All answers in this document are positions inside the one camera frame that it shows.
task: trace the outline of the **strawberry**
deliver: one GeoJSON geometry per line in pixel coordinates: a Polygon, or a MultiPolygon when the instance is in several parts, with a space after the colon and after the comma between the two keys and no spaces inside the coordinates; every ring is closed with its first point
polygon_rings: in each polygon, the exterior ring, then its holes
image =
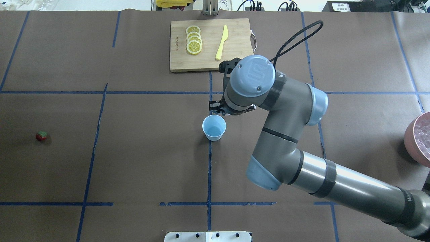
{"type": "Polygon", "coordinates": [[[38,141],[46,140],[46,138],[47,138],[47,137],[48,137],[48,133],[47,133],[47,132],[39,131],[39,132],[36,134],[36,139],[37,139],[38,141]]]}

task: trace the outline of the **ice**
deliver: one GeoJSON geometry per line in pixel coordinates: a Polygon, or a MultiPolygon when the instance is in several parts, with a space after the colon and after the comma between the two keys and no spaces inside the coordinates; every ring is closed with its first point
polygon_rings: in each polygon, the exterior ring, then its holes
{"type": "Polygon", "coordinates": [[[414,136],[418,148],[430,159],[430,119],[421,119],[415,123],[414,136]]]}

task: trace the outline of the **paper cup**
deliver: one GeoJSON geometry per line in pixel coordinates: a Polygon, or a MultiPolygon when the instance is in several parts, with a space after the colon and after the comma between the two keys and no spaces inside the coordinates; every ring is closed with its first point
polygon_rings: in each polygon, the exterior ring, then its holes
{"type": "Polygon", "coordinates": [[[227,125],[219,115],[209,115],[203,120],[202,129],[211,141],[219,140],[225,132],[227,125]]]}

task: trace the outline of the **robot logo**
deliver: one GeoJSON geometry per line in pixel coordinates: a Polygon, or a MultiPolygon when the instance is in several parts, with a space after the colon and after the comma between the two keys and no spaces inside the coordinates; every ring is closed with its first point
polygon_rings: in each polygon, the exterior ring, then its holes
{"type": "Polygon", "coordinates": [[[248,73],[248,78],[256,81],[264,79],[263,68],[265,67],[265,65],[253,62],[249,68],[250,72],[248,73]]]}

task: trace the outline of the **blue cylindrical joint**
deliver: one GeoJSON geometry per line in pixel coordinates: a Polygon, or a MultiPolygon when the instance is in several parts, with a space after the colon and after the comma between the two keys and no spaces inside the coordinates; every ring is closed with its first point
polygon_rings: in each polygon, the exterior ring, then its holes
{"type": "Polygon", "coordinates": [[[239,61],[231,72],[230,85],[244,97],[268,92],[275,82],[275,68],[264,56],[251,55],[239,61]]]}
{"type": "Polygon", "coordinates": [[[312,126],[316,125],[326,113],[329,105],[329,98],[327,97],[327,94],[320,89],[314,88],[309,84],[307,85],[312,93],[312,111],[306,125],[312,126]]]}
{"type": "Polygon", "coordinates": [[[276,179],[260,162],[252,155],[249,160],[248,169],[246,169],[246,177],[255,185],[264,189],[276,191],[281,182],[276,179]]]}

